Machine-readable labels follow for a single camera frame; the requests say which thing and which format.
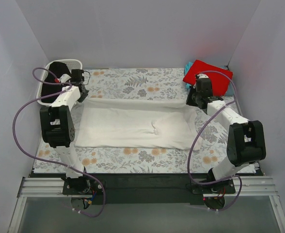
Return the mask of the white t shirt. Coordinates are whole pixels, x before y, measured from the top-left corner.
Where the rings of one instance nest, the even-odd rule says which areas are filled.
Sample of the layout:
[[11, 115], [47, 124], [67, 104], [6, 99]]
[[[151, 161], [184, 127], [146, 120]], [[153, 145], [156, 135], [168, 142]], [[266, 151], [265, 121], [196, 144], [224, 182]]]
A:
[[92, 98], [84, 104], [76, 146], [189, 150], [196, 116], [183, 100]]

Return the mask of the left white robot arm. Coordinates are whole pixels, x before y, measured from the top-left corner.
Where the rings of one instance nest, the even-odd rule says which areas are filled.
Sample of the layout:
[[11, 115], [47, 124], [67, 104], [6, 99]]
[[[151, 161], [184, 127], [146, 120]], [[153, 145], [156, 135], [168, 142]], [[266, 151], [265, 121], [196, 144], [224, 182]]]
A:
[[65, 164], [66, 178], [69, 188], [80, 194], [86, 194], [91, 187], [90, 181], [80, 174], [85, 167], [78, 159], [74, 146], [75, 127], [70, 111], [75, 103], [82, 102], [88, 95], [84, 86], [84, 71], [73, 69], [71, 75], [64, 74], [61, 81], [69, 81], [72, 87], [61, 93], [48, 107], [40, 110], [42, 138], [54, 148], [61, 162]]

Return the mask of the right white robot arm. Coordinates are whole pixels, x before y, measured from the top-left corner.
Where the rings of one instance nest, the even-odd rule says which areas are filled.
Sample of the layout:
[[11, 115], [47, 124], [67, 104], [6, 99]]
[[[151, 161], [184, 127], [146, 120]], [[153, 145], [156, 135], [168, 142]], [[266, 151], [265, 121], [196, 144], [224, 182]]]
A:
[[210, 116], [208, 122], [217, 120], [227, 131], [226, 157], [214, 168], [203, 182], [212, 193], [224, 188], [224, 181], [234, 177], [244, 167], [264, 160], [266, 146], [263, 125], [260, 121], [250, 121], [229, 107], [223, 98], [213, 94], [211, 79], [200, 73], [191, 87], [186, 101], [188, 106], [201, 109]]

